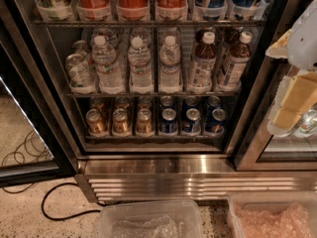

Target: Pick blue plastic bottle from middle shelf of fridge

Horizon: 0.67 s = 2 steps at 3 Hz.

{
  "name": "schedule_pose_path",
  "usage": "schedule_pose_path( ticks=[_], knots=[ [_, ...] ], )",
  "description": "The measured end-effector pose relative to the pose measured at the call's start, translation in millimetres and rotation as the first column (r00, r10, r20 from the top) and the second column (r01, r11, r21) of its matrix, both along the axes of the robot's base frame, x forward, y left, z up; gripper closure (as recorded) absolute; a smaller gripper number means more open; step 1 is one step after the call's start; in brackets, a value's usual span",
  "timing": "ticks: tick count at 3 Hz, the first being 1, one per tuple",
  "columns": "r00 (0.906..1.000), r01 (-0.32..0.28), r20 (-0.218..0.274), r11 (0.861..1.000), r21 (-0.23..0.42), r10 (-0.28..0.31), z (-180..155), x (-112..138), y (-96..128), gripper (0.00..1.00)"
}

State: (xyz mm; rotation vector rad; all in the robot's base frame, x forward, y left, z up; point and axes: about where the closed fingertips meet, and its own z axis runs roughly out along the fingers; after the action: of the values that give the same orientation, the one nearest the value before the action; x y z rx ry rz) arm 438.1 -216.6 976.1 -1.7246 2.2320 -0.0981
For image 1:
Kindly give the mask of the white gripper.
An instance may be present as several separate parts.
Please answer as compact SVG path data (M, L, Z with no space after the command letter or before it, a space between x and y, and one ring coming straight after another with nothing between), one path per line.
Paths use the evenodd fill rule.
M300 68L295 76L282 79L268 115L268 132L285 136L317 103L317 73L313 72L317 70L317 0L309 4L291 30L273 43L265 55L273 59L288 58L290 64Z

